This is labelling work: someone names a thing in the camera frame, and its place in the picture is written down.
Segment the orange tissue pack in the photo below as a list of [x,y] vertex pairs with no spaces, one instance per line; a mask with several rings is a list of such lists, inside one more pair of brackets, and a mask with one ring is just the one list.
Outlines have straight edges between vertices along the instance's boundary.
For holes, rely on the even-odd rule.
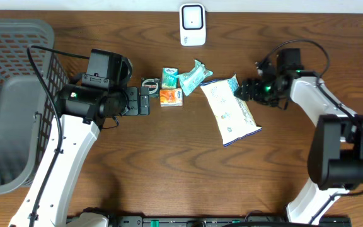
[[160,90],[159,99],[161,107],[179,107],[183,105],[183,92],[181,88]]

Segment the teal tissue pack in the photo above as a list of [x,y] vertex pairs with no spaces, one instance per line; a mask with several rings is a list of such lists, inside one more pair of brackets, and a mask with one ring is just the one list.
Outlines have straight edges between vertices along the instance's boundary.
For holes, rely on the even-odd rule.
[[176,89],[178,82],[178,69],[164,67],[162,70],[162,89]]

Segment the orange white snack bag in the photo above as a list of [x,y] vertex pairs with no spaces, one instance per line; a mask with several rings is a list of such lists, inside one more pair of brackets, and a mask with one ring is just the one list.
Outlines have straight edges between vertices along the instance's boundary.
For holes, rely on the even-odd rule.
[[224,147],[262,130],[246,102],[234,95],[239,88],[236,76],[204,82],[200,88],[216,118]]

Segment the light blue wipes pack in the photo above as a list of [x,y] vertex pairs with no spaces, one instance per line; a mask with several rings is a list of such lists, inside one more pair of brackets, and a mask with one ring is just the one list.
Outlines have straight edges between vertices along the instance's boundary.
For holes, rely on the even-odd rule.
[[208,70],[203,63],[195,60],[195,67],[190,72],[178,75],[185,96],[189,96],[204,79],[212,75],[213,72]]

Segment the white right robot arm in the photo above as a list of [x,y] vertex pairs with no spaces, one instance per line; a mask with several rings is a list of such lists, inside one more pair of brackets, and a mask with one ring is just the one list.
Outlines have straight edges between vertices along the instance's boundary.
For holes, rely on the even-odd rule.
[[363,115],[345,106],[314,71],[261,73],[234,92],[244,101],[276,107],[281,99],[299,105],[315,126],[308,155],[308,181],[286,207],[291,223],[317,225],[342,197],[363,194]]

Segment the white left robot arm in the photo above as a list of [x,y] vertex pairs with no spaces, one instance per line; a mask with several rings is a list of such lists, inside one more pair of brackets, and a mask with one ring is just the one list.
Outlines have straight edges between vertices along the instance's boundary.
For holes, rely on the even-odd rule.
[[114,226],[116,219],[97,208],[67,218],[84,161],[105,119],[149,114],[144,87],[92,88],[67,84],[56,96],[55,118],[45,153],[25,200],[10,226]]

